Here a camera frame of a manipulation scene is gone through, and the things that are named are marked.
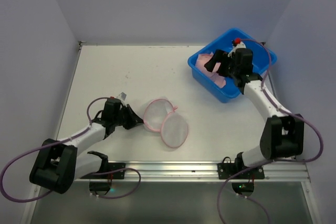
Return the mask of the pink bra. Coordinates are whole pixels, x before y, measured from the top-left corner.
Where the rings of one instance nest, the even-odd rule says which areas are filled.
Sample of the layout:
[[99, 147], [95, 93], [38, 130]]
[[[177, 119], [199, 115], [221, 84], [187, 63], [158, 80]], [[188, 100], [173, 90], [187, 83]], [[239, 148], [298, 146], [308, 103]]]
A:
[[224, 77], [220, 76], [217, 73], [217, 70], [220, 67], [220, 63], [217, 62], [213, 71], [209, 72], [206, 70], [204, 65], [212, 58], [213, 53], [210, 54], [199, 54], [196, 60], [196, 68], [200, 70], [204, 75], [206, 75], [212, 82], [214, 82], [219, 88], [223, 88], [226, 84], [226, 80]]

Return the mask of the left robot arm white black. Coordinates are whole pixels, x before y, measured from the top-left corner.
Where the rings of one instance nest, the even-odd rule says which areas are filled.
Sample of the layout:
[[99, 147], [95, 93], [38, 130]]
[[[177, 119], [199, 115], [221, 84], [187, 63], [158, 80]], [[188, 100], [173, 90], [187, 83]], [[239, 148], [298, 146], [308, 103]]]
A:
[[29, 175], [35, 185], [59, 194], [65, 193], [73, 181], [82, 177], [98, 176], [108, 181], [119, 178], [122, 167], [111, 168], [108, 156], [89, 148], [108, 138], [116, 129], [130, 130], [143, 124], [143, 120], [129, 104], [110, 97], [88, 126], [63, 140], [47, 139], [43, 142]]

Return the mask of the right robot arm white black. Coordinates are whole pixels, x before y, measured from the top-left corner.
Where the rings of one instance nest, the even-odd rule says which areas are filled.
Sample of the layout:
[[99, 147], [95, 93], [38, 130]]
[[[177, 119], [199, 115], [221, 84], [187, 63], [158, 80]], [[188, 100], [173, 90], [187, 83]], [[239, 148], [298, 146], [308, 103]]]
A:
[[281, 111], [281, 104], [264, 85], [262, 76], [253, 71], [253, 52], [248, 48], [235, 48], [230, 52], [217, 49], [204, 65], [208, 71], [231, 78], [265, 121], [259, 144], [238, 153], [233, 162], [221, 163], [219, 170], [232, 176], [244, 174], [247, 168], [257, 168], [277, 158], [296, 156], [303, 151], [304, 123], [289, 111]]

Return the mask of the white mesh laundry bag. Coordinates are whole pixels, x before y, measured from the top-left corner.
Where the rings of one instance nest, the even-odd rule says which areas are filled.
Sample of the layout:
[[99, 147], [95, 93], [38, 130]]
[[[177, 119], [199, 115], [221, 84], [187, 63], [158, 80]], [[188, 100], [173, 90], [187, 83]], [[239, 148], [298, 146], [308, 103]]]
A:
[[169, 148], [181, 147], [188, 137], [188, 123], [167, 98], [150, 101], [145, 106], [142, 119], [144, 127], [158, 133], [162, 142]]

